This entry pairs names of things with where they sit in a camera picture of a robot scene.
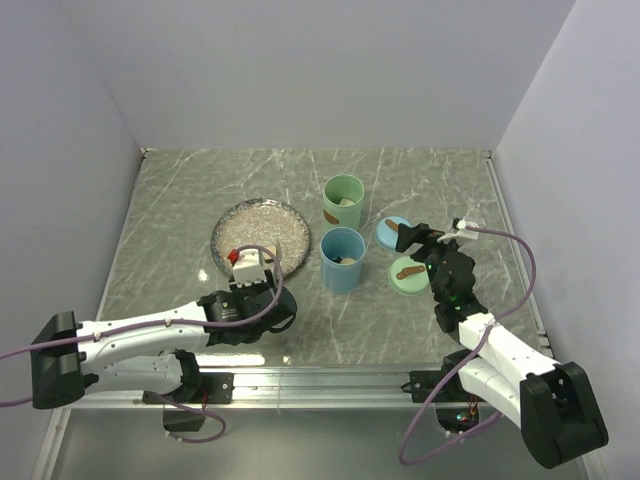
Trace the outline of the blue lid brown handle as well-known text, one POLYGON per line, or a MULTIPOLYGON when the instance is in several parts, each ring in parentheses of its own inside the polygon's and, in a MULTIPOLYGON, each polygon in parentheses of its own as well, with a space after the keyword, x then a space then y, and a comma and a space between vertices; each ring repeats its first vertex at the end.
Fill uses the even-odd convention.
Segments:
POLYGON ((399 216, 389 216, 380 220, 375 229, 375 239, 380 247, 394 251, 398 239, 397 226, 400 224, 411 227, 411 223, 399 216))

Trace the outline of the green lid brown handle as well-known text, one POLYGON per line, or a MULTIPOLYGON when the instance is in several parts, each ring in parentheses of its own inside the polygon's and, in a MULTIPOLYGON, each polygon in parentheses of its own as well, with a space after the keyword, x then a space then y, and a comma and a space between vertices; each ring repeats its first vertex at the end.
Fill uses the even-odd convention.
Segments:
POLYGON ((405 296, 420 295, 429 287, 426 265, 409 256, 402 256, 392 263, 388 281, 396 292, 405 296))

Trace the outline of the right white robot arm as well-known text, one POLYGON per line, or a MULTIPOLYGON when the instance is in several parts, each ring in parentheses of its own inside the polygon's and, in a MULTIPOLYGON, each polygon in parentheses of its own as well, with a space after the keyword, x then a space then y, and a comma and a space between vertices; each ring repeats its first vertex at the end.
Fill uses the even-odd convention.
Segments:
POLYGON ((428 385, 422 372, 412 372, 404 385, 420 408, 401 441, 400 463, 419 464, 443 452, 438 447, 415 459, 405 455, 418 422, 435 401, 469 402, 465 411, 447 419, 455 433, 446 447, 502 417, 519 428, 531 456, 547 469, 606 446, 608 430, 586 371, 529 347, 502 325, 510 310, 493 314, 477 299, 475 262, 460 248, 476 240, 483 228, 456 219, 449 232, 424 223, 394 229, 396 251, 419 247, 410 257, 428 277, 437 323, 462 347, 444 360, 435 385, 428 385))

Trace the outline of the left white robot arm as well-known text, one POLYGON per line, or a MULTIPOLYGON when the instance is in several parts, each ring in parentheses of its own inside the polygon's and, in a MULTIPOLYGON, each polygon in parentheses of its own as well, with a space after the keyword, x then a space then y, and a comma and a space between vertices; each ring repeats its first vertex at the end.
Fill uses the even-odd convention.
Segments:
POLYGON ((269 277, 128 319, 79 322, 73 312, 56 314, 30 353, 32 405, 48 410, 86 395, 137 390, 178 403, 198 402, 207 382, 197 351, 252 344, 265 333, 281 333, 297 310, 292 293, 269 277))

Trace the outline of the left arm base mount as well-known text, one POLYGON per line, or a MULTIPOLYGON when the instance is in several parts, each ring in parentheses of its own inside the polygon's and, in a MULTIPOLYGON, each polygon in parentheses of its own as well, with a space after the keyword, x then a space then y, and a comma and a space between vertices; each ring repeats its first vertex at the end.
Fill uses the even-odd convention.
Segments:
POLYGON ((177 362, 178 385, 168 393, 145 390, 142 402, 146 405, 174 407, 163 412, 165 435, 186 444, 204 444, 221 438, 227 430, 226 421, 212 411, 210 405, 228 405, 232 399, 234 375, 202 373, 193 353, 177 350, 168 356, 177 362), (197 433, 206 419, 216 420, 220 430, 209 437, 187 438, 183 433, 197 433))

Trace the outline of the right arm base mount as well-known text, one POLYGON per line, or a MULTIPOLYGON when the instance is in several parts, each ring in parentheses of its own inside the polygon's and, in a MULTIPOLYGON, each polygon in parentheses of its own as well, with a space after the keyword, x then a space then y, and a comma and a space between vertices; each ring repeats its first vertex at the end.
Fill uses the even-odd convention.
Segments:
MULTIPOLYGON (((439 370, 414 370, 409 373, 409 381, 401 390, 411 396, 413 403, 426 400, 438 382, 453 369, 469 350, 463 349, 443 358, 439 370)), ((455 375, 436 395, 436 419, 440 426, 450 433, 463 433, 479 424, 479 398, 463 390, 458 375, 455 375)))

